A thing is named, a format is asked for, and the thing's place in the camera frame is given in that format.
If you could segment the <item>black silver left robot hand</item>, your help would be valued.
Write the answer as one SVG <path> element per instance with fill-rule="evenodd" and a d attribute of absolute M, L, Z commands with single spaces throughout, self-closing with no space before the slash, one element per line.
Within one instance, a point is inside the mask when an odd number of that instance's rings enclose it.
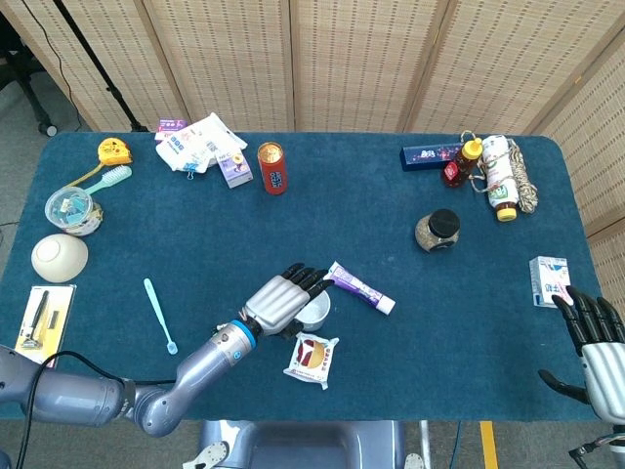
<path fill-rule="evenodd" d="M 289 339 L 304 330 L 297 315 L 321 292 L 334 284 L 325 278 L 327 269 L 317 270 L 296 263 L 272 277 L 251 298 L 239 316 L 255 338 L 279 335 Z"/>

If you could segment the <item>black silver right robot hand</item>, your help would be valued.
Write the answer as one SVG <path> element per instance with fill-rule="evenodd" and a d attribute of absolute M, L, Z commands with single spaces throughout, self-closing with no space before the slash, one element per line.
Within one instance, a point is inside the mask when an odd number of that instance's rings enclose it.
<path fill-rule="evenodd" d="M 556 393 L 590 406 L 599 419 L 623 425 L 624 322 L 605 298 L 593 298 L 572 285 L 566 291 L 571 304 L 559 295 L 553 301 L 580 360 L 585 385 L 567 384 L 546 369 L 538 375 Z"/>

